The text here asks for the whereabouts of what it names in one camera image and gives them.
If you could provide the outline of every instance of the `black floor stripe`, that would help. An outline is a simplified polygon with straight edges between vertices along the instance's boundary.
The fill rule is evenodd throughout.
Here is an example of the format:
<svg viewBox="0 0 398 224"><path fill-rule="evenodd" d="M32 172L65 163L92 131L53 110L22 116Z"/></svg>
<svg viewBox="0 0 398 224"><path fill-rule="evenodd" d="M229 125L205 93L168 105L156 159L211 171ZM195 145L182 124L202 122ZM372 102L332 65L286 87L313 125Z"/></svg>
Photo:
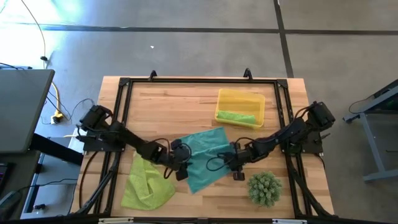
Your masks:
<svg viewBox="0 0 398 224"><path fill-rule="evenodd" d="M310 35L398 35L398 30L301 30L286 29L285 34Z"/></svg>
<svg viewBox="0 0 398 224"><path fill-rule="evenodd" d="M278 22L278 28L280 30L279 32L280 44L282 46L282 54L284 56L287 78L294 78L292 62L290 61L289 48L287 47L286 35L284 32L285 31L284 21L282 18L282 12L280 11L278 0L274 0L274 6L276 13L276 20Z"/></svg>
<svg viewBox="0 0 398 224"><path fill-rule="evenodd" d="M16 23L32 25L33 23ZM210 33L242 33L242 34L278 34L279 29L256 28L193 28L193 27L101 27L101 26L76 26L61 24L41 24L46 31L91 31L91 32L210 32ZM284 29L285 34L308 35L398 35L398 30L307 30Z"/></svg>
<svg viewBox="0 0 398 224"><path fill-rule="evenodd" d="M41 24L46 31L91 31L91 32L197 32L197 33L239 33L239 34L278 34L279 29L251 28L183 28L183 27L99 27Z"/></svg>

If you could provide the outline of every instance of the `spiky plant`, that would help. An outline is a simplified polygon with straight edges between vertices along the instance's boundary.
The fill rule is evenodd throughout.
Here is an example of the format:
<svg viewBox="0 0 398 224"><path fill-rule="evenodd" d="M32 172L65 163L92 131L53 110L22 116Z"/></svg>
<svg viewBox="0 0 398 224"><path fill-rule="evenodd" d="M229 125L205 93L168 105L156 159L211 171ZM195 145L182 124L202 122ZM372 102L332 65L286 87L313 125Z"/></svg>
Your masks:
<svg viewBox="0 0 398 224"><path fill-rule="evenodd" d="M271 207L279 201L282 183L272 172L254 174L248 181L249 197L253 203Z"/></svg>

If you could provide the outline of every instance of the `gray floor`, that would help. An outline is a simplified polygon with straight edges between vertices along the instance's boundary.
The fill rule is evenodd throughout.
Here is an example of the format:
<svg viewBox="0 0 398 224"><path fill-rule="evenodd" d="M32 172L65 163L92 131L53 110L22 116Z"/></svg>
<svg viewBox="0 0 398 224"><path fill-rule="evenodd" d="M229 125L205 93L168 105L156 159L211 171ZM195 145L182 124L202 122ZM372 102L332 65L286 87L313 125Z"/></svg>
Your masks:
<svg viewBox="0 0 398 224"><path fill-rule="evenodd" d="M47 24L277 28L272 0L25 1ZM398 29L395 0L280 0L280 6L286 29ZM1 19L7 45L0 62L40 68L42 42L36 27L10 29L12 22L32 22L23 5L9 1ZM83 98L97 100L105 75L148 76L155 69L159 75L241 76L249 67L255 77L286 77L278 34L46 31L45 37L49 68L56 71L54 82L70 111ZM398 179L363 182L363 175L376 170L370 147L361 124L340 119L352 102L398 77L398 36L287 35L287 43L294 76L305 79L310 100L324 101L337 118L324 143L336 214L398 222ZM88 107L76 109L73 123ZM47 103L44 122L53 111ZM63 136L72 133L73 125L39 123L36 131Z"/></svg>

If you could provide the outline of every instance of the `yellow container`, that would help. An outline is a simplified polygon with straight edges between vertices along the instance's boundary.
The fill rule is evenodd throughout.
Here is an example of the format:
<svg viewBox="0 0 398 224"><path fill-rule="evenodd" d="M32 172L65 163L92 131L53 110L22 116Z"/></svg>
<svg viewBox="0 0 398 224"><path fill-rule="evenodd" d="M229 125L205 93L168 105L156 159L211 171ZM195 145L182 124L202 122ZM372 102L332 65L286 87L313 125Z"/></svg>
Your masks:
<svg viewBox="0 0 398 224"><path fill-rule="evenodd" d="M260 128L264 123L266 98L257 93L220 89L215 119L221 123Z"/></svg>

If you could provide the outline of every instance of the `green cloth in bin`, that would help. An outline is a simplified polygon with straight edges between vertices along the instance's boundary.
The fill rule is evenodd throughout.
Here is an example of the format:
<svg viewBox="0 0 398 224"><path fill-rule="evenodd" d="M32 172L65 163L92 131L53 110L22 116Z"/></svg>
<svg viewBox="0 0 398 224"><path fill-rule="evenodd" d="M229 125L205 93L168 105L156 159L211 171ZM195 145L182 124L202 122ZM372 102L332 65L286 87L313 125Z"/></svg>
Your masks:
<svg viewBox="0 0 398 224"><path fill-rule="evenodd" d="M217 118L219 119L227 119L229 121L237 121L247 124L255 124L256 118L254 115L245 115L239 113L232 113L228 111L219 111L217 112Z"/></svg>
<svg viewBox="0 0 398 224"><path fill-rule="evenodd" d="M134 156L130 176L124 188L121 205L139 210L153 210L167 202L175 193L171 181L140 155Z"/></svg>

